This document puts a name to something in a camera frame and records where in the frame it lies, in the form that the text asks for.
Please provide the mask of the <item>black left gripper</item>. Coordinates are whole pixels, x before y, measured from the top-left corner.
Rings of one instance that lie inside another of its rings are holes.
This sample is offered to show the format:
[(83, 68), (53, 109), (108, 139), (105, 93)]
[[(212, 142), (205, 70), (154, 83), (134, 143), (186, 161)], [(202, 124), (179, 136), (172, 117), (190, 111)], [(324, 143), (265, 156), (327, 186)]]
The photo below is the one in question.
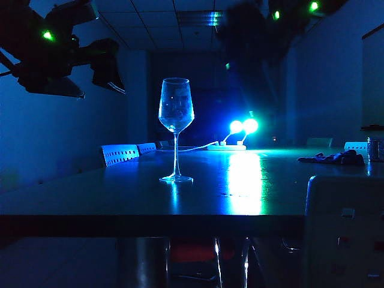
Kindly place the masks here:
[(91, 63), (93, 84), (125, 94), (116, 59), (118, 50), (119, 44), (111, 38), (84, 47), (79, 46), (77, 38), (67, 44), (42, 40), (17, 47), (13, 55), (20, 62), (12, 69), (12, 75), (30, 93), (84, 98), (85, 92), (66, 76), (74, 66)]

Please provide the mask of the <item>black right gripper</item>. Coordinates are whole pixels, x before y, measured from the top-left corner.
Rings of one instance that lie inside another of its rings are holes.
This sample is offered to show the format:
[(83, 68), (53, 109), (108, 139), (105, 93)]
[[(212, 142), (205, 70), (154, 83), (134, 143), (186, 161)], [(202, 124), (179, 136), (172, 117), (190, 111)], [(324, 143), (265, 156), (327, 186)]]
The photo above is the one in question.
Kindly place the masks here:
[(256, 58), (272, 66), (278, 65), (286, 55), (294, 34), (289, 18), (272, 20), (262, 17), (256, 34)]

